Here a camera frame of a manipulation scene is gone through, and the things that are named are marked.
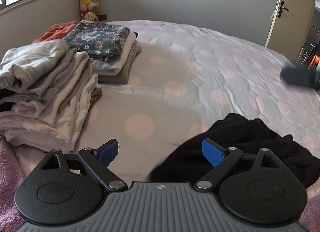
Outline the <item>black shorts garment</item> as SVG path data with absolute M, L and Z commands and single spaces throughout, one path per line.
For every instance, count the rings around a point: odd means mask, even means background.
M 270 149 L 297 177 L 305 188 L 319 178 L 319 159 L 300 146 L 289 134 L 281 137 L 256 118 L 230 113 L 173 151 L 149 174 L 151 182 L 195 183 L 213 166 L 202 154 L 202 142 L 210 139 L 223 148 L 236 147 L 245 154 L 256 154 L 261 148 Z

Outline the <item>beige folded clothes stack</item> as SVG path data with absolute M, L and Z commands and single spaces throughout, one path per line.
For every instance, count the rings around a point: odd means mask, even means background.
M 51 40 L 1 59 L 1 135 L 14 147 L 75 148 L 98 77 L 85 51 Z

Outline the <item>beige bedroom door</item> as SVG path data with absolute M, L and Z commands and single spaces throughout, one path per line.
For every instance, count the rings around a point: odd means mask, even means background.
M 315 0 L 283 1 L 290 11 L 284 10 L 281 18 L 278 18 L 280 0 L 277 0 L 265 47 L 284 55 L 291 62 L 296 62 L 308 34 Z

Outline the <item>olive patterned garment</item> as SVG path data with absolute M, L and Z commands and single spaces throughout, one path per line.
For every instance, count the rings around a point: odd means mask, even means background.
M 102 96 L 102 89 L 99 87 L 96 87 L 95 89 L 93 89 L 92 93 L 91 93 L 91 99 L 90 99 L 90 106 L 92 107 L 95 102 L 97 101 L 97 99 L 99 99 Z

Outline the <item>tan folded garment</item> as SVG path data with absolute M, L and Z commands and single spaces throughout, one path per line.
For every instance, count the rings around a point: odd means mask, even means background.
M 119 84 L 128 84 L 130 71 L 133 62 L 135 61 L 136 57 L 142 51 L 140 46 L 137 46 L 136 43 L 132 46 L 128 59 L 125 62 L 121 71 L 115 76 L 107 76 L 107 75 L 99 75 L 98 81 L 99 82 L 106 82 L 106 83 L 119 83 Z

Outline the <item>floral dark folded garment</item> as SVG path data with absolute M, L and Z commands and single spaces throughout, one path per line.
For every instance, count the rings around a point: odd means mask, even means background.
M 63 40 L 94 60 L 108 62 L 121 57 L 129 34 L 130 29 L 122 25 L 82 20 Z

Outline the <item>orange red garment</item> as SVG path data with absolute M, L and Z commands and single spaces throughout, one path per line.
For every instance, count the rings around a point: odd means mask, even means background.
M 55 24 L 51 26 L 49 29 L 47 29 L 46 31 L 44 31 L 32 43 L 39 43 L 43 41 L 50 41 L 58 38 L 64 38 L 69 32 L 71 32 L 76 27 L 77 24 L 78 24 L 78 21 Z

